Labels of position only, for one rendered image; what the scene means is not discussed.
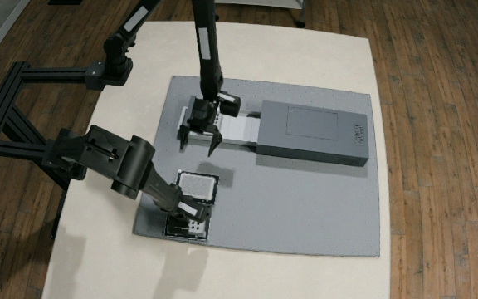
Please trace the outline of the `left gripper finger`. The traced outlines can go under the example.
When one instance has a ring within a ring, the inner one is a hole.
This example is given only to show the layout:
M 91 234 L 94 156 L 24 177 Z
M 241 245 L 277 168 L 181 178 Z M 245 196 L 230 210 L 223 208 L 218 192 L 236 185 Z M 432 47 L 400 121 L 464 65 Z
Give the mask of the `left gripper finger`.
M 212 152 L 220 145 L 221 142 L 222 142 L 221 135 L 219 135 L 217 133 L 214 133 L 213 137 L 212 137 L 212 142 L 211 142 L 211 145 L 210 145 L 210 149 L 209 149 L 209 152 L 208 152 L 208 157 L 211 156 Z
M 179 130 L 180 130 L 180 137 L 181 137 L 180 149 L 183 150 L 183 147 L 185 145 L 185 142 L 189 134 L 189 130 L 186 128 L 185 125 L 179 125 Z

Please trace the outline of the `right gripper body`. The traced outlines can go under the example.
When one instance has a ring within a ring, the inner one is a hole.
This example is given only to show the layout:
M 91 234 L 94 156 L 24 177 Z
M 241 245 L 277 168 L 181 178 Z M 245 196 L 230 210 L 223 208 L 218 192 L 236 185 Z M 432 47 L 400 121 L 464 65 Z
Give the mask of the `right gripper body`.
M 193 196 L 192 195 L 184 195 L 183 194 L 183 197 L 193 201 Z M 182 215 L 182 214 L 180 214 L 180 215 Z M 168 220 L 168 232 L 169 233 L 182 234 L 183 230 L 181 228 L 188 228 L 188 223 L 179 222 L 177 220 L 176 216 L 180 216 L 180 215 L 174 215 L 174 216 L 169 215 L 169 220 Z M 177 227 L 177 228 L 175 228 L 175 227 Z

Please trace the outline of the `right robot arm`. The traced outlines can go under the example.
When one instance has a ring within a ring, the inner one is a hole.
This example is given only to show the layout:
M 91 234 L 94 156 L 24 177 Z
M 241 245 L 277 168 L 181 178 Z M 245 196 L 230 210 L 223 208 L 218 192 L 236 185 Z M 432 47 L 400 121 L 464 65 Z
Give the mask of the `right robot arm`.
M 203 223 L 210 220 L 211 204 L 182 197 L 180 186 L 168 185 L 156 172 L 152 162 L 155 151 L 141 137 L 132 135 L 129 141 L 98 125 L 91 125 L 84 136 L 61 128 L 47 161 L 58 166 L 59 174 L 78 179 L 82 177 L 84 167 L 91 169 L 113 180 L 110 188 L 134 201 L 142 191 L 161 211 L 172 216 L 182 214 L 176 216 L 179 222 L 189 223 L 191 219 Z

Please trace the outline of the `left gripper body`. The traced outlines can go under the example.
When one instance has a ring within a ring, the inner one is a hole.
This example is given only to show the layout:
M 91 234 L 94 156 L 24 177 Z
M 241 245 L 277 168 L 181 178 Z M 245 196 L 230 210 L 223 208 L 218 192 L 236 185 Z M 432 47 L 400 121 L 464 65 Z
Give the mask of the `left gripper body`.
M 192 119 L 188 119 L 187 124 L 190 124 L 189 128 L 186 125 L 185 126 L 191 132 L 198 133 L 198 134 L 201 134 L 201 135 L 203 135 L 204 132 L 208 132 L 208 133 L 212 133 L 212 134 L 217 133 L 217 134 L 221 135 L 221 137 L 222 137 L 222 134 L 219 132 L 219 129 L 217 128 L 216 125 L 201 122 L 201 121 L 198 121 L 198 120 L 192 120 Z M 200 128 L 199 128 L 199 126 L 200 126 Z

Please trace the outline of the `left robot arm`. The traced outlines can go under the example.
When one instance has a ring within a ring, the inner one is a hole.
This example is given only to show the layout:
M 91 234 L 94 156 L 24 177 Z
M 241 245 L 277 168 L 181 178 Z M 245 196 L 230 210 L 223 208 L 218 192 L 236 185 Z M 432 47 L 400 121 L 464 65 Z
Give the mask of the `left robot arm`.
M 140 0 L 125 21 L 104 43 L 105 69 L 101 79 L 122 81 L 132 63 L 125 55 L 136 43 L 136 33 L 163 0 Z M 213 124 L 220 114 L 237 118 L 241 98 L 221 91 L 223 72 L 220 66 L 214 0 L 191 0 L 200 62 L 200 88 L 203 99 L 196 98 L 193 120 Z M 115 59 L 118 58 L 118 59 Z M 209 102 L 210 101 L 210 102 Z M 218 102 L 219 101 L 219 102 Z M 220 103 L 222 102 L 222 103 Z M 220 105 L 219 105 L 220 103 Z

